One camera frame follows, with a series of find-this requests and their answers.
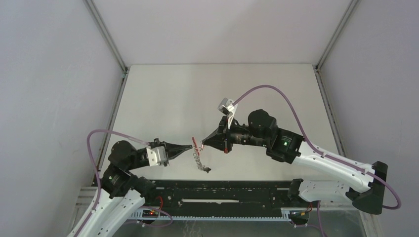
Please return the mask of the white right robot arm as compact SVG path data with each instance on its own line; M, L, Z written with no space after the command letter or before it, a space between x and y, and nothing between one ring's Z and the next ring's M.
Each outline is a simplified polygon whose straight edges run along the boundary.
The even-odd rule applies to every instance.
M336 179L293 180L287 193L288 202L293 206L301 206L306 201L329 200L350 202L369 214L382 213L386 163L361 163L321 149L303 136L279 128L276 119L262 109L251 112L248 124L243 125L223 116L218 128L202 143L226 154L235 144L264 147L266 155L275 161L313 168Z

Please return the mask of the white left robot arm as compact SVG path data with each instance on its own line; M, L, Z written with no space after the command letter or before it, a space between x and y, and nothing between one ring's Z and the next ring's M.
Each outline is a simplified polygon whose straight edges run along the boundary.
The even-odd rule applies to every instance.
M156 185L132 170L149 166L168 166L169 161L192 145L178 145L156 138L145 148L136 149L126 140L111 148L110 164L97 183L95 197L81 220L69 233L71 237L111 237L128 217L156 199Z

